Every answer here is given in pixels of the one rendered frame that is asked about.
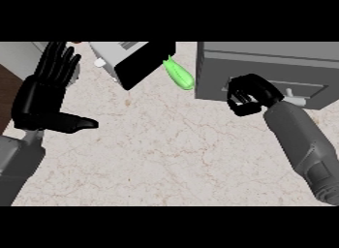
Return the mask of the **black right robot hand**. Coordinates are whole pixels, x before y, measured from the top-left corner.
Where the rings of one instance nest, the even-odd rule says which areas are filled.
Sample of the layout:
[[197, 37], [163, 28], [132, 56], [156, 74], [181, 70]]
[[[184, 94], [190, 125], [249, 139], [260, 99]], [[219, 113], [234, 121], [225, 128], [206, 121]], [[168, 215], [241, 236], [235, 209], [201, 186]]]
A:
[[275, 86], [257, 75], [234, 77], [228, 81], [226, 104], [237, 116], [246, 116], [269, 108], [284, 99]]

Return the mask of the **grey drawer cabinet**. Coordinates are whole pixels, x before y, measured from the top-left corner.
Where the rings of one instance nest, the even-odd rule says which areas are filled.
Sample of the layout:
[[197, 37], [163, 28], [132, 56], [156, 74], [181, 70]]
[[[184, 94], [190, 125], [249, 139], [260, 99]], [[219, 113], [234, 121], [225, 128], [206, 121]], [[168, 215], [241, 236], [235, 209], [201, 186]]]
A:
[[256, 74], [266, 80], [327, 85], [306, 109], [339, 100], [339, 42], [200, 42], [196, 97], [218, 101], [229, 77]]

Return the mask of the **grey drawer front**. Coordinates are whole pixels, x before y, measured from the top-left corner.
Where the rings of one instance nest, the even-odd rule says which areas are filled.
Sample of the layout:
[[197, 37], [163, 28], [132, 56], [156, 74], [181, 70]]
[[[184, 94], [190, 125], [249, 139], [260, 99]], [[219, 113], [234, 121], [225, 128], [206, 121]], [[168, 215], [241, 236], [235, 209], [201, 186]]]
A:
[[[222, 87], [219, 88], [219, 92], [216, 95], [219, 101], [225, 101], [226, 99], [228, 83], [232, 79], [234, 77], [229, 77]], [[269, 83], [281, 92], [284, 96], [282, 101], [300, 107], [306, 106], [306, 103], [310, 101], [310, 98], [327, 88], [327, 85], [302, 82], [269, 80]]]

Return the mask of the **black appliance door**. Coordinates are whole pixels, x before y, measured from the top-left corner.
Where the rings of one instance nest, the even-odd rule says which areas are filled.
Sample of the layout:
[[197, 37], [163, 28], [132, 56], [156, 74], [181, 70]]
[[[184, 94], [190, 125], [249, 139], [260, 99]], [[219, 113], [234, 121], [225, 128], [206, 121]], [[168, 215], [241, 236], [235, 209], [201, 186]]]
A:
[[116, 65], [120, 86], [129, 90], [175, 54], [175, 42], [148, 42]]

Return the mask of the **pale grey appliance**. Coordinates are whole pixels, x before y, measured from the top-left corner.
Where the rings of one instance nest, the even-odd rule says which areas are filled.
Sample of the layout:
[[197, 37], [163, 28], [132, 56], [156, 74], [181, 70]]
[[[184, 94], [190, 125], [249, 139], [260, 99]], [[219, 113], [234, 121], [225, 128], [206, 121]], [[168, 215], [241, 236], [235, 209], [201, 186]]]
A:
[[147, 45], [147, 42], [89, 42], [88, 44], [97, 59], [103, 58], [106, 61], [106, 65], [101, 68], [109, 73], [113, 81], [119, 82], [116, 66], [122, 60]]

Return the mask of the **grey cabinet block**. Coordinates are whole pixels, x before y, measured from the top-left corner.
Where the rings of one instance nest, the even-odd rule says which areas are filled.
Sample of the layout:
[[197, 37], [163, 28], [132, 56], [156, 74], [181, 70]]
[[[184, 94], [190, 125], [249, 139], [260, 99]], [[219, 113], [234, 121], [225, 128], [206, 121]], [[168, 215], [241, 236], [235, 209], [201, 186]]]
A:
[[47, 42], [0, 42], [0, 64], [25, 79], [35, 70]]

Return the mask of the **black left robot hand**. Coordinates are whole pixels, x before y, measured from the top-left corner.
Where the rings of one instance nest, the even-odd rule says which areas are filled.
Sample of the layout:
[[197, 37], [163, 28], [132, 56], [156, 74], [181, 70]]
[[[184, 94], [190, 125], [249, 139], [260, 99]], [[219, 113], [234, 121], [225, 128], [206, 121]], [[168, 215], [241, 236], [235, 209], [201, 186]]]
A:
[[50, 42], [33, 71], [23, 80], [11, 107], [14, 127], [28, 131], [51, 130], [73, 134], [95, 129], [98, 122], [60, 112], [66, 89], [81, 55], [66, 42]]

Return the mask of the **green pepper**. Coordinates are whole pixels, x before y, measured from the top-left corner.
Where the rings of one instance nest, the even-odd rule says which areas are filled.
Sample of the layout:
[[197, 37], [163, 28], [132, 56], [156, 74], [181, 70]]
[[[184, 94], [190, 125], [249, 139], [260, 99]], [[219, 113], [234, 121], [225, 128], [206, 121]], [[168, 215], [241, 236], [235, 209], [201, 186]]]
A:
[[194, 88], [194, 78], [187, 70], [178, 65], [172, 58], [163, 61], [163, 66], [175, 85], [182, 90], [191, 90]]

